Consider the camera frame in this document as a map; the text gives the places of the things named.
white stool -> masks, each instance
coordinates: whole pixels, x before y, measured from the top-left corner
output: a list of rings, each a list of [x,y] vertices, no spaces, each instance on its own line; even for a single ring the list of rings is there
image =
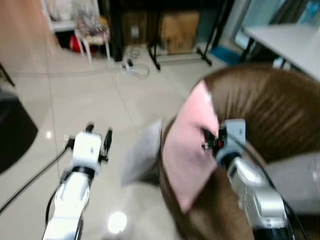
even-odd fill
[[[109,48],[109,41],[108,40],[103,40],[102,37],[99,41],[97,42],[89,42],[88,38],[83,36],[81,34],[81,32],[78,29],[74,30],[74,35],[76,37],[76,41],[78,42],[79,48],[80,48],[80,52],[81,55],[84,56],[84,49],[82,47],[81,42],[83,43],[84,47],[85,47],[85,51],[86,51],[86,55],[88,56],[89,59],[89,63],[92,64],[92,57],[91,57],[91,52],[90,52],[90,44],[93,45],[105,45],[105,50],[106,50],[106,57],[108,59],[108,61],[110,61],[110,48]]]

brown chair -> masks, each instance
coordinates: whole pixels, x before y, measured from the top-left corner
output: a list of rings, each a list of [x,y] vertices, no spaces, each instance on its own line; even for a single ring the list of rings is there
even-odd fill
[[[265,163],[320,151],[319,83],[297,72],[247,64],[221,69],[204,80],[219,122],[245,119],[247,141]],[[161,150],[173,121],[163,131]],[[224,169],[211,175],[187,214],[180,211],[161,158],[159,181],[176,226],[187,239],[254,239]],[[320,216],[301,220],[310,239],[319,240]]]

pink towel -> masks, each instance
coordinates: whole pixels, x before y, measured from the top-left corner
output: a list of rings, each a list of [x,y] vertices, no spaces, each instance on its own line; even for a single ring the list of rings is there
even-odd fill
[[[190,210],[217,167],[212,152],[202,148],[205,137],[201,127],[218,135],[218,119],[203,80],[178,113],[163,147],[164,169],[183,213]]]

red object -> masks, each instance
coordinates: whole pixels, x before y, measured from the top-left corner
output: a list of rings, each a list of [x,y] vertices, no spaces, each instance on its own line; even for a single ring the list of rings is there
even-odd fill
[[[77,41],[77,38],[75,35],[72,35],[70,37],[69,48],[73,52],[80,53],[80,47],[79,47],[79,44],[78,44],[78,41]]]

chair backrest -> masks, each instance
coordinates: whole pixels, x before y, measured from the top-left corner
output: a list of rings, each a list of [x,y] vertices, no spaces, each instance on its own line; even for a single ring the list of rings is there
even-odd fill
[[[267,161],[320,150],[320,83],[264,65],[238,65],[207,77],[219,122],[242,118],[246,138]]]

